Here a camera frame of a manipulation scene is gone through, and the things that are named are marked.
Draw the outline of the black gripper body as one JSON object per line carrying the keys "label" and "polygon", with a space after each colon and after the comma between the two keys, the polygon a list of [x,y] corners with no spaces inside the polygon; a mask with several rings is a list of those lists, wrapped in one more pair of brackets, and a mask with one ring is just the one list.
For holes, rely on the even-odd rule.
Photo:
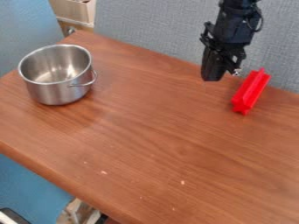
{"label": "black gripper body", "polygon": [[226,65],[232,75],[238,75],[241,61],[246,58],[244,47],[261,31],[264,18],[257,7],[260,0],[218,0],[216,23],[204,23],[200,42],[226,53]]}

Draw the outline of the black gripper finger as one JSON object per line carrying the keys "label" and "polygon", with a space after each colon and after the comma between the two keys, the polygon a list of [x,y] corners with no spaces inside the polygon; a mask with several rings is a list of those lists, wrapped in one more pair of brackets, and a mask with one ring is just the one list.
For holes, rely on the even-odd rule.
{"label": "black gripper finger", "polygon": [[205,46],[202,51],[200,77],[204,81],[220,81],[228,70],[226,53]]}

